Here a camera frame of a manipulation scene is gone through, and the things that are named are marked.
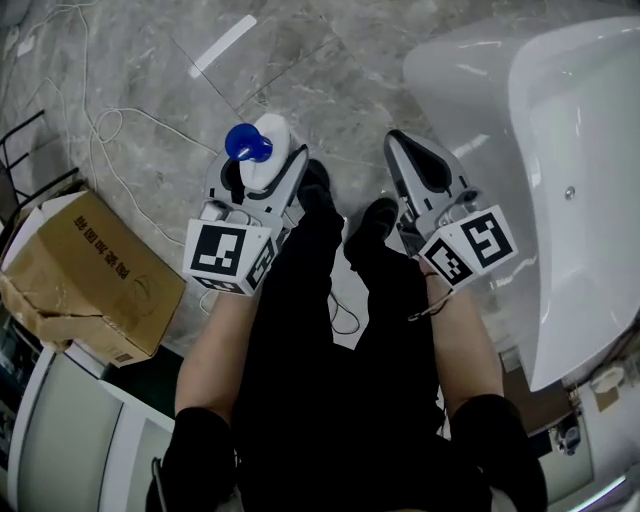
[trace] foot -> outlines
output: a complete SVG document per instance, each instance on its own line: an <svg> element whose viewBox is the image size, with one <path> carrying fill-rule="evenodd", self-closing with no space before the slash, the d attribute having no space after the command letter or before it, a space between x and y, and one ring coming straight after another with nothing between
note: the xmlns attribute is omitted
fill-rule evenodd
<svg viewBox="0 0 640 512"><path fill-rule="evenodd" d="M357 231L344 244L344 255L353 265L354 259L369 244L384 242L398 218L398 203L390 197L381 197L374 201L362 217Z"/></svg>
<svg viewBox="0 0 640 512"><path fill-rule="evenodd" d="M318 160L309 160L298 187L298 201L305 213L313 210L335 210L331 197L329 174Z"/></svg>

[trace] black and white square marker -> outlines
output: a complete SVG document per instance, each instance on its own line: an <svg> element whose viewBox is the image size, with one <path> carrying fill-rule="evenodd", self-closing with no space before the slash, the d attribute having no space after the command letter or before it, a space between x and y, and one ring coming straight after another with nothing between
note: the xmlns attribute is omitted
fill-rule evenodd
<svg viewBox="0 0 640 512"><path fill-rule="evenodd" d="M246 295L242 288L235 283L224 283L222 281L214 281L206 277L194 277L202 286L211 290L218 290L221 292L239 293L240 295Z"/></svg>
<svg viewBox="0 0 640 512"><path fill-rule="evenodd" d="M191 262L192 270L235 276L246 231L226 226L202 226Z"/></svg>
<svg viewBox="0 0 640 512"><path fill-rule="evenodd" d="M461 228L482 268L513 252L513 247L491 212L464 223Z"/></svg>
<svg viewBox="0 0 640 512"><path fill-rule="evenodd" d="M269 268L269 265L271 265L271 262L273 261L275 255L276 252L273 248L273 242L271 241L271 239L269 239L267 240L267 244L262 249L260 256L258 256L258 259L253 264L253 267L251 268L251 270L249 270L249 274L247 274L247 283L249 283L249 286L251 286L254 290L258 287L258 284L260 284L260 281L266 274L267 269Z"/></svg>
<svg viewBox="0 0 640 512"><path fill-rule="evenodd" d="M442 238L429 248L424 255L425 259L436 268L442 277L453 287L462 283L465 279L473 275L473 272L462 261L451 247Z"/></svg>

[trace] brown cardboard box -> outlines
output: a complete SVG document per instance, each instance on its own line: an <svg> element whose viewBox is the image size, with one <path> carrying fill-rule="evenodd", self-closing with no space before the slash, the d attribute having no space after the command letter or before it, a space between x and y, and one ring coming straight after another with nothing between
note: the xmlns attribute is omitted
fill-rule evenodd
<svg viewBox="0 0 640 512"><path fill-rule="evenodd" d="M184 287L90 190L0 273L7 309L34 335L63 347L82 339L116 366L155 354Z"/></svg>

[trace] blue ball handle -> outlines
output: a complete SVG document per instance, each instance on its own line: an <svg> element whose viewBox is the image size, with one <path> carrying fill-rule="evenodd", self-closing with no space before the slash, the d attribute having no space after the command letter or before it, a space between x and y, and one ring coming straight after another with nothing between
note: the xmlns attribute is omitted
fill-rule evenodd
<svg viewBox="0 0 640 512"><path fill-rule="evenodd" d="M229 158L236 162L249 159L264 162L273 153L271 141L260 135L258 129L248 123L234 126L227 134L224 147Z"/></svg>

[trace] person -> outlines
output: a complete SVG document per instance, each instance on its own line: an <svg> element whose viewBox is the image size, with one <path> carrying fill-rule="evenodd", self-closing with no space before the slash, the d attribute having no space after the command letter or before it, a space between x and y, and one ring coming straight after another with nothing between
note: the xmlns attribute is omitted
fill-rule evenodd
<svg viewBox="0 0 640 512"><path fill-rule="evenodd" d="M369 290L369 324L355 350L334 344L327 299L344 221L320 162L298 199L304 217L261 296L220 295L184 360L147 510L215 510L236 484L247 512L545 510L472 293L409 321L448 289L385 245L398 206L378 199L344 245ZM451 441L437 434L439 386Z"/></svg>

